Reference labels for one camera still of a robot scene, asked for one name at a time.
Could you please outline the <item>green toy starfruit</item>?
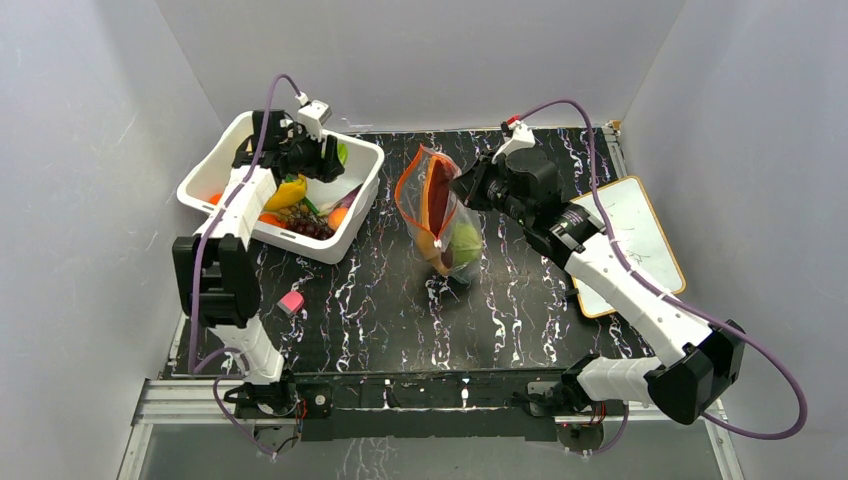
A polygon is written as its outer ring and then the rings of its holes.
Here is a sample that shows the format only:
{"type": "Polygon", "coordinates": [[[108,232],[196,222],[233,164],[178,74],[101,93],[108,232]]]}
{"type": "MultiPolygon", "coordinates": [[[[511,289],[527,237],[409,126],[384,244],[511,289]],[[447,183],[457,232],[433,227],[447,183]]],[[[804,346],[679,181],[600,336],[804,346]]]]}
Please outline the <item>green toy starfruit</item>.
{"type": "Polygon", "coordinates": [[[335,155],[338,161],[338,164],[342,167],[345,167],[348,159],[348,150],[347,146],[344,143],[336,143],[335,147],[335,155]]]}

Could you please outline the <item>green toy cabbage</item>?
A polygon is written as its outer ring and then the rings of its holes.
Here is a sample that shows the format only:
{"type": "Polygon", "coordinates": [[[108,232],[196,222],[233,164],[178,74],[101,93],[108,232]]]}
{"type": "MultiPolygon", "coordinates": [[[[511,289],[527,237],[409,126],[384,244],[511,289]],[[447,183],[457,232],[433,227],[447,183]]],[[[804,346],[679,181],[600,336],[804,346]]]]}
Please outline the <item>green toy cabbage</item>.
{"type": "Polygon", "coordinates": [[[476,261],[482,251],[482,236],[480,229],[471,223],[457,224],[449,242],[452,267],[460,268],[476,261]]]}

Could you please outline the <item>clear orange-zip bag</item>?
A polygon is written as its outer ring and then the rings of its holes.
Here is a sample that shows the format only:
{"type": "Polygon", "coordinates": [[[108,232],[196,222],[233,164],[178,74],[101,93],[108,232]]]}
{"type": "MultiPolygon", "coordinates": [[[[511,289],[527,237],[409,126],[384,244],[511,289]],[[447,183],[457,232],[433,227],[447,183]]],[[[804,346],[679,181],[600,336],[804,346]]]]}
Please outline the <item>clear orange-zip bag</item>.
{"type": "Polygon", "coordinates": [[[479,214],[450,188],[460,174],[448,155],[421,145],[394,200],[420,257],[440,275],[469,284],[479,276],[484,242],[479,214]]]}

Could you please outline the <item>brown toy kiwi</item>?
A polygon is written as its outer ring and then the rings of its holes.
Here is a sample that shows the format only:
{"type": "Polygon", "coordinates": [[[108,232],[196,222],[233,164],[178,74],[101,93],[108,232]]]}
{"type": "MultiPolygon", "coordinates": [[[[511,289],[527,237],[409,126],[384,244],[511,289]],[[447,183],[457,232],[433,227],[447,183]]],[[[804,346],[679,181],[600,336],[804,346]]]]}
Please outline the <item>brown toy kiwi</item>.
{"type": "Polygon", "coordinates": [[[451,268],[442,260],[444,253],[442,242],[431,232],[420,230],[415,237],[415,245],[421,257],[428,262],[439,274],[448,276],[451,268]]]}

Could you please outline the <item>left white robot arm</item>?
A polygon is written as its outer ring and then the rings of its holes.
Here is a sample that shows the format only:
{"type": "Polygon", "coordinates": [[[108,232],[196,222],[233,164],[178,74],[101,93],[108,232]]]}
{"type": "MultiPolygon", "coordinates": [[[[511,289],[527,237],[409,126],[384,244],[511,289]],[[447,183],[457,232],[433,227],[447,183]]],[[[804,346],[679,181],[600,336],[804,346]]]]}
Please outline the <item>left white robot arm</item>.
{"type": "Polygon", "coordinates": [[[288,179],[329,183],[345,170],[338,139],[324,128],[326,117],[301,108],[255,111],[253,132],[233,156],[227,185],[207,220],[172,245],[179,298],[190,321],[188,368],[195,373],[213,359],[198,356],[206,328],[238,362],[244,374],[234,404],[288,416],[299,391],[285,361],[259,319],[260,286],[248,255],[252,232],[266,204],[288,179]]]}

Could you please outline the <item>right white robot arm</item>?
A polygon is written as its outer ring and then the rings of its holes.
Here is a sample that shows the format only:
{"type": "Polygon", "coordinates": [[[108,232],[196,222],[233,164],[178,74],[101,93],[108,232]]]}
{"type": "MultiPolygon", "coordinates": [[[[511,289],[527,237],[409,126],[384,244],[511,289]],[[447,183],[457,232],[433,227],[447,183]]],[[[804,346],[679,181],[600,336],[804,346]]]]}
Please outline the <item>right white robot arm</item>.
{"type": "Polygon", "coordinates": [[[518,222],[525,240],[594,290],[649,344],[654,354],[610,359],[589,354],[558,384],[530,397],[546,407],[590,413],[602,401],[652,404],[693,423],[738,377],[744,345],[727,327],[709,325],[653,293],[616,258],[598,215],[562,199],[555,165],[539,148],[486,154],[451,180],[464,206],[496,210],[518,222]]]}

